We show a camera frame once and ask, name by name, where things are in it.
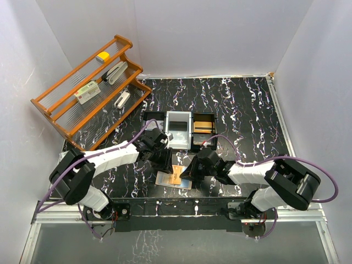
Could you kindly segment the beige leather card holder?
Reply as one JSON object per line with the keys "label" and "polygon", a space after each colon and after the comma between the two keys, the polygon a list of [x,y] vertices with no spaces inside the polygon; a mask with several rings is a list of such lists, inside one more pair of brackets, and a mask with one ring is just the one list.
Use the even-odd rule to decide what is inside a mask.
{"label": "beige leather card holder", "polygon": [[157,173],[155,184],[185,190],[190,190],[192,187],[192,181],[182,179],[178,174],[167,174],[165,172]]}

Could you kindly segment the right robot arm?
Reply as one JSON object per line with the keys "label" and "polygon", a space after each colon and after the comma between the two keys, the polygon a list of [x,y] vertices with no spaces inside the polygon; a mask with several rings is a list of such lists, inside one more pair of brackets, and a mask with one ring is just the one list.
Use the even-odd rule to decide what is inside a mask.
{"label": "right robot arm", "polygon": [[228,214],[246,218],[258,218],[284,205],[305,211],[321,183],[314,172],[288,157],[255,165],[225,161],[209,147],[200,150],[180,175],[192,182],[201,182],[205,177],[214,177],[224,185],[264,185],[252,191],[244,202],[226,209]]}

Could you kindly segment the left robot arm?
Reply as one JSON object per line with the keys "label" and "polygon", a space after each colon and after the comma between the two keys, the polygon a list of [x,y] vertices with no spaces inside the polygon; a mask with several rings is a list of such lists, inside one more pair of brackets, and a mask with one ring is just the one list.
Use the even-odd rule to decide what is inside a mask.
{"label": "left robot arm", "polygon": [[172,140],[171,133],[154,128],[98,151],[82,152],[74,148],[64,155],[49,180],[67,205],[83,205],[101,219],[109,219],[114,211],[113,202],[104,191],[91,185],[93,178],[140,161],[149,161],[155,170],[172,174],[173,149],[168,146]]}

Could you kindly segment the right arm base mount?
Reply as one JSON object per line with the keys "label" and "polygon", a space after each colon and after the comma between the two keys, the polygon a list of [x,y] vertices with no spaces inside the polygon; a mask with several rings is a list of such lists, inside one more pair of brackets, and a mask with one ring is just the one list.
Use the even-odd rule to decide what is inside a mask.
{"label": "right arm base mount", "polygon": [[220,209],[220,213],[228,219],[255,219],[264,221],[277,217],[277,212],[274,209],[262,212],[247,202],[229,202]]}

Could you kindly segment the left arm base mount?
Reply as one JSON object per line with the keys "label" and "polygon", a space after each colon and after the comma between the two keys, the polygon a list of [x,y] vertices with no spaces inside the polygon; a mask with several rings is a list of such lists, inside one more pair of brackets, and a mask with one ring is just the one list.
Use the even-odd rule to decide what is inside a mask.
{"label": "left arm base mount", "polygon": [[131,206],[126,202],[114,202],[101,212],[84,206],[83,213],[88,221],[128,221],[130,219]]}

